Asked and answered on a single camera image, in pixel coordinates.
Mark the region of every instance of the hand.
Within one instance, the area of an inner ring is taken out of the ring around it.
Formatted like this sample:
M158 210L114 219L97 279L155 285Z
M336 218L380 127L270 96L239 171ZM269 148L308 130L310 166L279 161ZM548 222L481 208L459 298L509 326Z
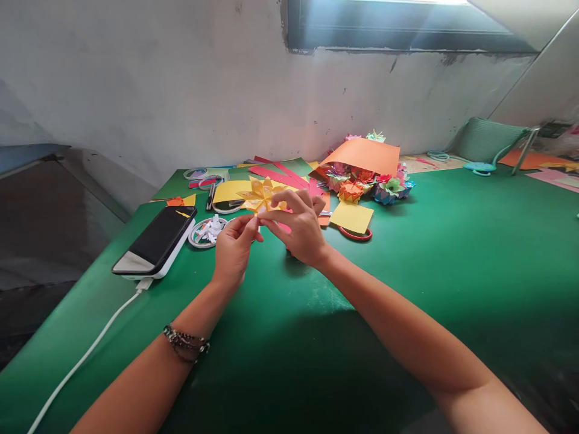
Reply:
M242 215L232 220L217 236L213 281L237 289L245 276L253 240L263 242L258 219Z
M318 214L324 209L326 202L320 196L311 198L307 190L294 192L284 190L273 195L271 205L276 207L280 202L286 202L286 211L270 211L258 214L258 219L276 237L278 237L292 254L305 264L318 268L331 255L332 248L321 233ZM283 223L291 229L287 232L276 222Z

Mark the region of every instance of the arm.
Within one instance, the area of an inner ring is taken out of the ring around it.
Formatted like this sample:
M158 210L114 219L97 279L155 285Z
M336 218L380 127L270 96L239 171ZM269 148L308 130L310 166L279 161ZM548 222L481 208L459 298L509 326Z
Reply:
M390 353L434 396L454 429L475 433L546 433L501 381L455 336L324 240L305 191L275 195L293 213L259 214L302 262L317 268L352 303ZM286 224L291 233L275 221Z
M258 221L240 216L218 236L211 282L173 321L173 328L209 338L231 297L243 281ZM191 372L192 363L177 357L158 336L98 397L73 433L156 433Z

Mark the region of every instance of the scissors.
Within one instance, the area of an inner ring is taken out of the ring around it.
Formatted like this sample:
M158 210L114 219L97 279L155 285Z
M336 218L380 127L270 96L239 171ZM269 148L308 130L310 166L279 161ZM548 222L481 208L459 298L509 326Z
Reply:
M333 213L331 211L322 211L320 213L321 216L324 217L329 217L331 216ZM370 230L370 228L366 229L366 233L362 236L360 235L354 235L352 232L342 228L342 226L338 226L338 229L340 232L342 232L342 235L345 236L346 238L349 238L351 240L354 241L369 241L370 238L372 238L372 231Z

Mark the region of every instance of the wire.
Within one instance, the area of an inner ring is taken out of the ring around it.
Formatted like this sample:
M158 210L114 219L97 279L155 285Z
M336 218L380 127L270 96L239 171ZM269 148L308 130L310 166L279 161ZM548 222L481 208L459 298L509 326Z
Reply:
M131 304L131 302L137 298L141 292L143 292L143 290L148 289L149 286L151 286L151 283L153 282L153 278L151 277L145 277L143 279L141 279L139 281L139 283L137 284L137 292L135 293L134 296L132 296L131 298L128 299L127 302L125 302L125 304L123 304L116 312L113 316L110 317L110 320L107 322L107 325L104 326L104 329L101 331L101 334L98 335L98 337L96 338L96 340L92 343L92 345L90 346L90 348L86 351L86 353L84 354L84 356L77 362L76 365L74 365L73 369L71 369L71 371L66 375L66 377L60 382L60 384L56 387L56 389L54 390L54 392L52 392L52 395L50 395L50 398L47 399L46 403L44 404L44 407L42 408L42 410L40 410L40 413L38 413L38 416L36 417L36 419L34 420L34 423L32 423L32 426L30 427L30 429L28 430L28 434L33 434L34 431L36 431L36 429L38 428L38 425L40 425L40 422L42 421L42 418L44 417L44 415L46 414L46 412L48 411L48 408L50 407L50 405L52 405L52 402L54 401L54 399L56 398L56 396L60 393L60 391L62 390L62 388L65 386L65 384L68 382L68 380L71 379L71 377L74 375L74 373L79 369L80 365L82 365L84 363L84 361L87 359L87 357L90 356L90 354L92 353L92 351L95 349L95 347L98 345L98 343L101 341L101 339L103 338L103 336L105 335L105 333L107 333L107 331L109 330L111 324L113 324L113 322L115 321L116 317L119 316L119 314L125 309L125 307L127 307L129 304Z

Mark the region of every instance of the orange origami flower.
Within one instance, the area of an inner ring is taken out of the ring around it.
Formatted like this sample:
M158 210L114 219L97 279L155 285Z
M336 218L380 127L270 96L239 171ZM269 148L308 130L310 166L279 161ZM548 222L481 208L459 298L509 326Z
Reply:
M346 181L340 186L340 192L338 197L341 201L352 202L357 204L362 197L364 190L360 183L353 183L352 181Z

